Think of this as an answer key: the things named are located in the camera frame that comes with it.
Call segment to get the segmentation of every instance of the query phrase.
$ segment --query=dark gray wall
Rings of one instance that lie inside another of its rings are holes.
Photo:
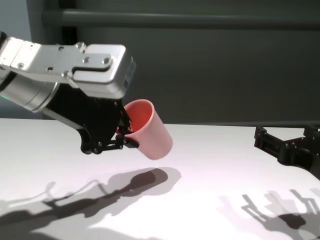
[[[60,27],[44,26],[42,11],[58,9],[58,0],[27,0],[29,29],[32,41],[41,44],[63,44]]]
[[[81,9],[132,13],[320,9],[311,1],[284,1],[281,6],[276,1],[230,0],[77,3]],[[166,123],[320,121],[319,31],[79,28],[78,40],[126,45],[137,62],[126,101],[150,99]]]

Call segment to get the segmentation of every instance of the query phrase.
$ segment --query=cylindrical joint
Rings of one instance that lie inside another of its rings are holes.
[[[59,84],[56,82],[34,81],[17,75],[0,92],[0,96],[35,113],[50,102],[58,88]]]

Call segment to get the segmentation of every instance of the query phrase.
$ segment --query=pink cup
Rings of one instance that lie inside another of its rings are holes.
[[[139,143],[139,151],[152,160],[167,155],[173,146],[173,140],[152,102],[138,99],[128,103],[124,109],[132,120],[133,132],[125,136]]]

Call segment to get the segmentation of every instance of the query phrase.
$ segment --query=screw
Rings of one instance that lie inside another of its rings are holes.
[[[85,45],[85,44],[84,44],[83,42],[77,42],[77,43],[75,44],[75,47],[76,47],[77,49],[81,49],[84,45]]]
[[[90,61],[90,57],[86,56],[84,59],[83,59],[83,62],[85,64],[87,64],[88,62]]]
[[[62,73],[62,77],[64,78],[72,78],[72,73],[69,71],[65,71],[64,73]]]
[[[18,69],[22,69],[25,66],[25,64],[23,62],[19,62],[17,66]]]
[[[107,63],[109,63],[109,61],[110,61],[110,58],[109,57],[106,57],[105,59],[103,59],[103,64],[107,64]]]

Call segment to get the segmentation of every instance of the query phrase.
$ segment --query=white table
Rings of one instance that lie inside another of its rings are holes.
[[[0,119],[0,239],[320,236],[320,181],[253,147],[255,128],[167,128],[173,149],[153,161],[136,149],[85,155],[78,133],[57,121]],[[269,132],[291,139],[303,131]]]

